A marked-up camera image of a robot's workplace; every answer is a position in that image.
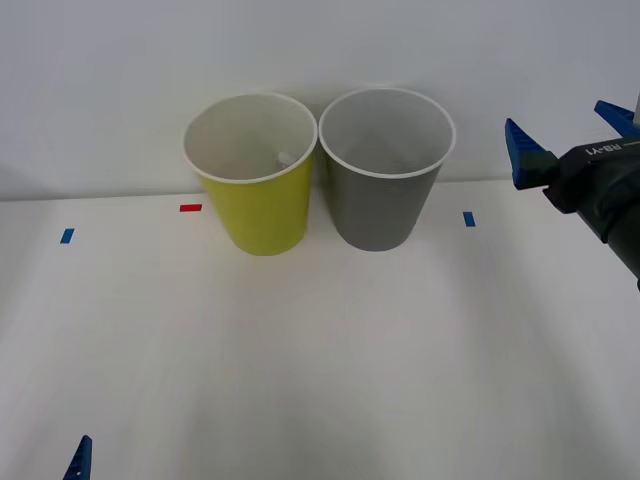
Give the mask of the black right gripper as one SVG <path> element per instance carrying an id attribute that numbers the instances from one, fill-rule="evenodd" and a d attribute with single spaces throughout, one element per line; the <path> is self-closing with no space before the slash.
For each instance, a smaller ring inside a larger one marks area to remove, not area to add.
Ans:
<path id="1" fill-rule="evenodd" d="M 598 100 L 594 111 L 620 136 L 638 136 L 631 110 Z M 639 140 L 621 138 L 577 146 L 559 160 L 516 122 L 505 122 L 505 141 L 517 190 L 547 186 L 543 194 L 563 214 L 576 213 L 596 236 L 610 230 L 639 202 Z"/>

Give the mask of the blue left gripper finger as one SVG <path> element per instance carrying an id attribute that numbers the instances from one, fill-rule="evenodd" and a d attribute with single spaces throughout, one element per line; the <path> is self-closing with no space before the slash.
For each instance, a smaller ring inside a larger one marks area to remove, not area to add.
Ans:
<path id="1" fill-rule="evenodd" d="M 84 435 L 63 476 L 63 480 L 90 480 L 92 465 L 92 439 Z"/>

